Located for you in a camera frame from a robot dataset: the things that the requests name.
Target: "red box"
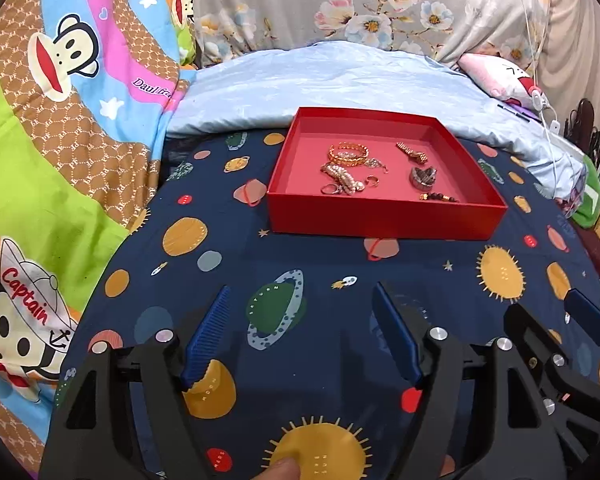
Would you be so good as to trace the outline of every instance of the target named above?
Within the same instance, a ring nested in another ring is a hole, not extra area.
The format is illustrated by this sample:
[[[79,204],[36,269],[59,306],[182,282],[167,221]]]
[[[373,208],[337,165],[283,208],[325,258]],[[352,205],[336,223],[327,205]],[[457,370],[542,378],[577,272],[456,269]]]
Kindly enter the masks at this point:
[[[356,180],[380,179],[353,196],[324,195],[333,179],[320,171],[332,144],[358,142],[389,169],[347,168]],[[458,203],[419,200],[409,182],[417,166],[396,142],[429,157],[438,172],[433,191]],[[267,191],[274,232],[369,238],[487,240],[507,205],[491,179],[435,118],[357,110],[300,108],[285,139]]]

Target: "star print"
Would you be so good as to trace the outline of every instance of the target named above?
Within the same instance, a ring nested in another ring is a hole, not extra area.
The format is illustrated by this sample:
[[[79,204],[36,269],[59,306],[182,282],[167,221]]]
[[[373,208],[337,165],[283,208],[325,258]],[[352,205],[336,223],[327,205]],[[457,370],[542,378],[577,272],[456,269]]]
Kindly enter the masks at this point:
[[[140,0],[140,5],[142,5],[145,9],[148,9],[152,5],[157,5],[158,0]]]
[[[118,116],[118,108],[120,108],[125,102],[112,97],[108,101],[100,99],[100,113],[111,120],[115,120]]]

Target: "colorful blanket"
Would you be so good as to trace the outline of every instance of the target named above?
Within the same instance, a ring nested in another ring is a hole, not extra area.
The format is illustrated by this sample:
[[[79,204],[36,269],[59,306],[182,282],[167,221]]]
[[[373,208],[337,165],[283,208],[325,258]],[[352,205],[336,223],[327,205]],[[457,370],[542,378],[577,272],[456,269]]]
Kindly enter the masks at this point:
[[[0,376],[38,408],[41,383],[58,380],[91,291],[157,187],[166,124],[196,74],[191,6],[0,9]]]

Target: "silver bolt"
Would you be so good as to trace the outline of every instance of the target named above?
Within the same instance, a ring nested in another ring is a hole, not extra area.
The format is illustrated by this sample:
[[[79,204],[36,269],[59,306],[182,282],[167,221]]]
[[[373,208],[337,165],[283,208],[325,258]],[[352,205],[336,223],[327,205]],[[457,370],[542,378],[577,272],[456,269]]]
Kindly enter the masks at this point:
[[[96,341],[91,347],[91,351],[94,354],[102,354],[107,350],[107,348],[109,348],[109,345],[106,341]]]
[[[544,407],[546,408],[546,412],[549,415],[552,415],[553,412],[555,411],[555,402],[553,402],[551,399],[543,399],[542,403],[544,404]]]
[[[448,333],[444,328],[435,326],[431,330],[429,330],[429,335],[432,339],[435,339],[436,341],[444,341],[446,339],[446,336],[448,336]]]
[[[167,343],[173,339],[173,332],[168,328],[164,328],[162,330],[158,330],[155,335],[155,340],[160,343]]]
[[[498,345],[498,348],[500,350],[504,350],[505,352],[513,348],[513,343],[511,342],[511,339],[508,339],[506,337],[499,337],[496,341],[496,345]]]

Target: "light blue sheet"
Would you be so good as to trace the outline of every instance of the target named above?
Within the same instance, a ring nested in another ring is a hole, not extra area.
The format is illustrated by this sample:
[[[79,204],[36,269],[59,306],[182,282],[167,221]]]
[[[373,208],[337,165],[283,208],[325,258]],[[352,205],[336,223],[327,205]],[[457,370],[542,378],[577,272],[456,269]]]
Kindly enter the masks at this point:
[[[556,181],[542,126],[497,104],[467,76],[427,57],[328,41],[288,52],[254,52],[199,70],[167,136],[283,128],[301,106],[432,116],[457,137],[516,154],[543,185],[555,189],[557,198],[568,200],[586,172],[582,159],[569,153],[561,139],[552,141]]]

